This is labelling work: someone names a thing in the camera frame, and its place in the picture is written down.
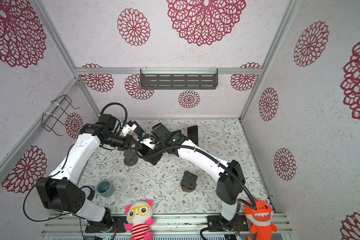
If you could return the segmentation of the black phone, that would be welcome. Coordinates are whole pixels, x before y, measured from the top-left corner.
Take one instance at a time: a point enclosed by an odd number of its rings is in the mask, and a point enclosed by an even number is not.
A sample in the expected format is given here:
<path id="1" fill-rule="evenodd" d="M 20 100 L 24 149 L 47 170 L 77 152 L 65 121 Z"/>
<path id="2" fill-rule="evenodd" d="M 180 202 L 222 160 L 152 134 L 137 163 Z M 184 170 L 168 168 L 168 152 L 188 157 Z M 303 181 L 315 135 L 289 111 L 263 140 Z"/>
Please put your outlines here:
<path id="1" fill-rule="evenodd" d="M 195 144 L 199 145 L 199 131 L 198 126 L 194 125 L 187 128 L 188 138 Z"/>
<path id="2" fill-rule="evenodd" d="M 195 174 L 192 174 L 188 171 L 184 172 L 183 178 L 181 180 L 181 185 L 183 186 L 197 186 L 197 179 L 198 176 Z"/>

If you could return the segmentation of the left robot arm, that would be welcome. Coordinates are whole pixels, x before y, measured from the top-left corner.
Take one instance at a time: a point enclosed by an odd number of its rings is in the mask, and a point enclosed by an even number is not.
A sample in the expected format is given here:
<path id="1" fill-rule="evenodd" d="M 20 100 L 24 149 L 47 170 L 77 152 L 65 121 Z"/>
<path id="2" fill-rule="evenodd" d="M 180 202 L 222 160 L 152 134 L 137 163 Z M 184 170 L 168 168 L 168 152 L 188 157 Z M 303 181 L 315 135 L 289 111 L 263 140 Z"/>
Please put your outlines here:
<path id="1" fill-rule="evenodd" d="M 114 225 L 111 211 L 89 200 L 78 187 L 87 162 L 101 145 L 126 151 L 136 143 L 133 136 L 113 133 L 102 124 L 86 124 L 60 165 L 46 178 L 39 178 L 36 189 L 44 208 L 66 212 L 86 219 L 100 232 L 109 232 Z"/>

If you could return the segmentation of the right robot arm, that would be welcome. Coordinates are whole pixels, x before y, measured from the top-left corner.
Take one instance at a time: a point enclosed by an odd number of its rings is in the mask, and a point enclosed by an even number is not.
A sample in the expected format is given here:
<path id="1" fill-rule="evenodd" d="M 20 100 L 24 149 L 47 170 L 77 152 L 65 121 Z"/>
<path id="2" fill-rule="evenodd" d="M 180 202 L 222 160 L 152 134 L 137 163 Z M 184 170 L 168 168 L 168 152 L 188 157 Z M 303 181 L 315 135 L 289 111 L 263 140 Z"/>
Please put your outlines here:
<path id="1" fill-rule="evenodd" d="M 169 132 L 159 123 L 153 127 L 150 135 L 139 135 L 134 151 L 138 158 L 152 165 L 157 164 L 163 153 L 173 154 L 190 161 L 217 182 L 216 195 L 222 201 L 222 212 L 218 221 L 209 224 L 209 231 L 231 230 L 234 227 L 240 211 L 238 197 L 242 192 L 249 197 L 249 204 L 254 203 L 252 195 L 245 187 L 246 182 L 239 162 L 227 162 L 207 153 L 193 142 L 191 134 L 185 136 L 180 130 Z"/>

